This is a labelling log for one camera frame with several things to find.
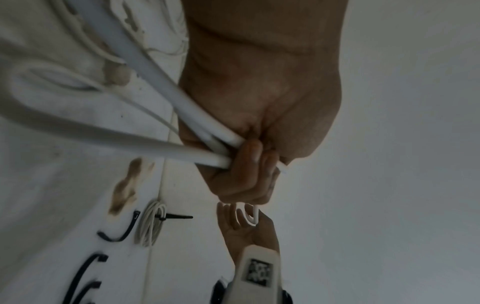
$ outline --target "white electrical device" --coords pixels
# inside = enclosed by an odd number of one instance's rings
[[[282,304],[280,265],[280,254],[274,250],[245,248],[222,304]]]

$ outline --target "qr code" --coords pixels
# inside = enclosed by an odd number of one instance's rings
[[[244,280],[264,287],[270,287],[272,264],[251,259]]]

